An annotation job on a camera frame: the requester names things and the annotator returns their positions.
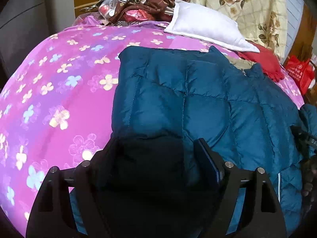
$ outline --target jacket sleeve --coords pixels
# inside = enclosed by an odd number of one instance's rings
[[[317,107],[305,104],[299,110],[299,115],[307,131],[317,137]],[[312,147],[309,148],[309,155],[314,155],[314,149]]]

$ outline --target pink blanket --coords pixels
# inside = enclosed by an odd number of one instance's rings
[[[75,167],[108,142],[118,55],[125,47],[208,52],[211,45],[162,29],[85,25],[70,27],[35,47],[0,96],[0,205],[18,231],[25,235],[33,201],[50,167]],[[284,74],[278,85],[300,107],[302,97]]]

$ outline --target red scarf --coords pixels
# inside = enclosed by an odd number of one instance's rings
[[[279,82],[280,80],[284,79],[284,74],[281,72],[280,62],[272,53],[272,51],[254,42],[250,43],[256,46],[260,52],[237,52],[239,57],[245,60],[260,63],[263,73],[274,82]]]

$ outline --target white pillow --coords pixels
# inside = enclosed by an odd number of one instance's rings
[[[244,39],[234,20],[213,9],[182,0],[175,0],[172,22],[164,32],[201,39],[235,51],[260,52]]]

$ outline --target puffer jacket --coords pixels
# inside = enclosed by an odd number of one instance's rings
[[[131,46],[119,58],[112,137],[146,140],[148,144],[173,137],[181,144],[187,187],[200,180],[193,141],[204,138],[225,161],[239,168],[253,171],[263,167],[280,200],[287,231],[297,227],[302,155],[290,126],[317,135],[315,107],[304,105],[298,111],[263,75],[259,64],[242,72],[213,46],[208,53]],[[168,160],[166,150],[160,151]],[[139,150],[134,152],[128,155],[125,166],[136,164]],[[243,198],[241,191],[229,231],[237,228]]]

